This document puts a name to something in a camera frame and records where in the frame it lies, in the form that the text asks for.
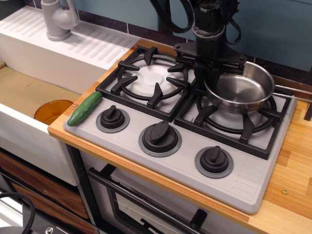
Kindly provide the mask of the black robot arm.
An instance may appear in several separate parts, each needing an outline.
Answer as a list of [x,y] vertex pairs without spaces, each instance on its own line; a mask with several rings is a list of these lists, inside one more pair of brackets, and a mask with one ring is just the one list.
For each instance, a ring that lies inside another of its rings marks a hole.
[[174,45],[178,62],[191,66],[199,88],[207,91],[216,87],[223,73],[241,75],[244,71],[246,56],[230,48],[240,41],[238,35],[234,41],[228,41],[227,26],[231,24],[237,31],[239,25],[233,20],[238,12],[237,0],[183,0],[188,24],[181,28],[172,22],[157,0],[151,2],[161,21],[174,33],[189,30],[195,35],[194,42]]

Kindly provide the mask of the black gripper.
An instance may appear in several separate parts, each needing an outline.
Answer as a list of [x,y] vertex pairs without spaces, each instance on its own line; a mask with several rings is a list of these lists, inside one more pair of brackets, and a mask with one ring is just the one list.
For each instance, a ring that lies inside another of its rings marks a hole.
[[224,73],[243,73],[246,57],[230,48],[226,39],[226,27],[221,26],[214,32],[193,27],[195,41],[174,45],[178,61],[194,64],[194,75],[200,90],[206,91],[204,79],[206,68],[207,96],[214,92],[220,76]]

